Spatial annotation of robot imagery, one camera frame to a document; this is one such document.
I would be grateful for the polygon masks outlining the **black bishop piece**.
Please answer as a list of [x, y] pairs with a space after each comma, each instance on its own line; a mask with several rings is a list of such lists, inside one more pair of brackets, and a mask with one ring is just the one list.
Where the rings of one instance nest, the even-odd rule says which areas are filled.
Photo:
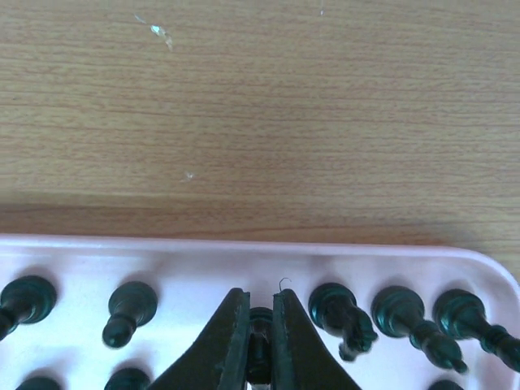
[[459, 374], [468, 372], [458, 343], [425, 319], [423, 300], [414, 290], [400, 285], [383, 288], [375, 295], [370, 311], [384, 335], [407, 338], [434, 366]]

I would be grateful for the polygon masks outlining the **black knight piece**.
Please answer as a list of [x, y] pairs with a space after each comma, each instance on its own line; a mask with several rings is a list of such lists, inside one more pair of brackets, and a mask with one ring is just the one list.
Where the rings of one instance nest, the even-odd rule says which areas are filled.
[[272, 372], [272, 310], [254, 307], [249, 312], [250, 337], [246, 379], [252, 389], [270, 389]]

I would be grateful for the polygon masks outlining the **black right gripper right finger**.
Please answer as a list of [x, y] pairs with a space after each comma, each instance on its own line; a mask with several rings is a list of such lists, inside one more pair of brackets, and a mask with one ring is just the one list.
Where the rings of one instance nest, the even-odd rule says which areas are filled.
[[328, 352], [296, 293], [289, 288], [273, 296], [271, 387], [360, 388]]

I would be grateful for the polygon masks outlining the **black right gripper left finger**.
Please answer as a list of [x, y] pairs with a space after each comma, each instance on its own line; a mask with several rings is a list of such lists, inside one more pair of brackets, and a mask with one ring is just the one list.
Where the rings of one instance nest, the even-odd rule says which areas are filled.
[[249, 347], [250, 294], [232, 288], [186, 352], [150, 389], [243, 389]]

